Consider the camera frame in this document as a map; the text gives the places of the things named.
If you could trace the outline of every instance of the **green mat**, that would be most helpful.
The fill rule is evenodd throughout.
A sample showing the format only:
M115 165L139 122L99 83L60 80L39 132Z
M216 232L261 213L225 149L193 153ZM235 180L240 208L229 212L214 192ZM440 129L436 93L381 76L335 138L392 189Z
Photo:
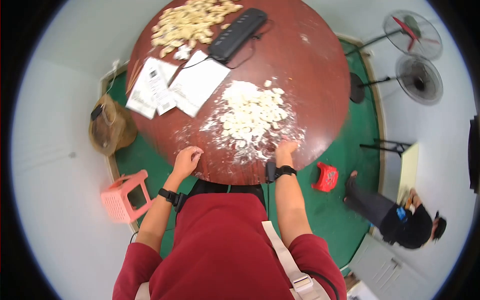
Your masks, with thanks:
M353 45L341 41L344 51L353 49ZM364 82L368 81L365 65L359 54L347 58L351 72L357 74ZM121 105L127 102L125 96L126 73L122 73L114 81L109 92L110 96ZM369 222L347 209L342 199L345 196L344 182L353 170L358 170L357 183L360 187L378 190L380 153L378 150L360 149L359 144L372 144L373 139L379 138L378 120L375 111L371 89L365 90L365 99L361 104L350 101L348 115L342 130L330 147L315 162L298 171L298 181L305 198L305 206L309 223L315 235L328 242L330 254L338 267L349 263L363 236L369 229ZM169 176L173 167L161 158L151 148L141 135L126 148L115 153L120 174L132 174L146 169L148 178L146 186L150 197L156 197L158 190ZM311 188L311 184L318 181L319 169L316 164L322 161L333 165L338 170L338 184L329 193L320 192ZM188 177L181 185L180 192L188 193L195 183L195 177ZM264 186L265 200L267 199L266 185ZM270 220L278 232L276 225L275 184L270 186ZM141 206L144 198L138 191L132 194L133 205ZM172 210L168 220L167 232L162 241L160 255L166 257L173 245L175 227L175 212Z

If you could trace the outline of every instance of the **red table top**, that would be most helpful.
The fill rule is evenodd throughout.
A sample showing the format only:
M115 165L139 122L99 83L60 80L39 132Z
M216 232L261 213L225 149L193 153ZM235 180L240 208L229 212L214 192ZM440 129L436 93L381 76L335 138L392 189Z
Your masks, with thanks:
M183 5L173 0L164 9ZM300 0L270 1L241 0L238 12L230 13L222 24L231 23L250 7L268 14L274 23L267 23L260 31L272 29L255 41L255 54L242 66L230 71L218 89L205 102L195 118L190 118L177 108L149 120L131 111L140 133L171 164L177 153L195 145L204 150L193 175L203 180L222 184L247 185L265 182L265 162L274 160L276 144L281 135L302 141L294 152L294 167L299 170L318 158L336 138L348 112L350 79L347 60L335 34L326 22L307 4ZM162 9L145 27L133 47L127 70L127 84L137 60L142 65L148 57L159 59L162 47L152 49L151 28L158 22ZM219 25L211 26L215 39ZM229 66L236 66L252 53L251 41L236 54ZM208 45L197 42L197 49L208 53ZM174 60L173 53L164 61L180 65L184 60ZM280 125L280 130L264 134L263 143L255 149L235 149L231 139L221 138L222 124L219 114L226 109L221 96L232 81L247 81L264 88L265 80L272 87L285 91L283 99L290 116Z

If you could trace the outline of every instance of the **fan guard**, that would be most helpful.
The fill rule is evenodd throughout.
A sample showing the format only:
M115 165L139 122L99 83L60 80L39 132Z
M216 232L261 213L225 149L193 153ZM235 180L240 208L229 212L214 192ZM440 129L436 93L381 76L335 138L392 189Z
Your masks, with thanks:
M443 95L440 74L430 61L422 57L401 57L396 64L396 78L405 93L420 104L435 105Z
M388 39L400 51L428 60L441 56L442 39L435 27L421 15L411 11L395 11L384 20Z

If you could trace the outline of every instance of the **woven basket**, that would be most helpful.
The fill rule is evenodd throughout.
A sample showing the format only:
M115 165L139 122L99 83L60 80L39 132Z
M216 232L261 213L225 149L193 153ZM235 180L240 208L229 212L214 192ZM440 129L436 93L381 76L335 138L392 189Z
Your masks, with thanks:
M116 101L113 101L110 95L103 95L97 101L95 107L102 104L107 121L103 113L94 121L90 120L88 136L95 150L110 156L118 149L133 143L138 130L130 113Z

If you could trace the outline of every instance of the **person in black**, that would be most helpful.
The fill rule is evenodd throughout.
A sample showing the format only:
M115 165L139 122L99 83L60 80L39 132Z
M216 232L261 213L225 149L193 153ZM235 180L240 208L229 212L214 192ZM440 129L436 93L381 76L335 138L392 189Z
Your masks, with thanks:
M397 242L408 249L417 249L430 240L438 240L446 228L446 220L437 212L432 221L415 189L410 190L415 213L397 205L379 193L361 190L353 171L347 180L344 203L373 225L379 228L383 240L389 244Z

